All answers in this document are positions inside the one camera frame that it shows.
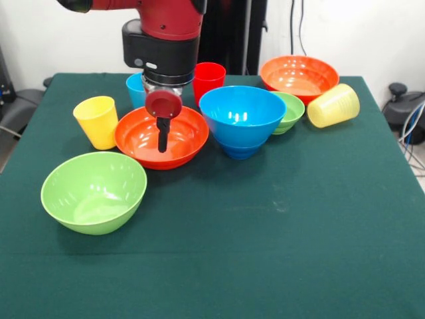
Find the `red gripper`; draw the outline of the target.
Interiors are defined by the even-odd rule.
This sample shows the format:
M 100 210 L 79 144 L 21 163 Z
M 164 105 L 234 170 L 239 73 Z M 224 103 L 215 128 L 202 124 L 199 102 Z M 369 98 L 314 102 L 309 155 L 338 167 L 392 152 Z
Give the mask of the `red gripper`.
M 169 90 L 154 90 L 147 94 L 145 107 L 150 115 L 157 118 L 158 151 L 164 153 L 167 151 L 170 118 L 175 118 L 180 114 L 182 100 Z

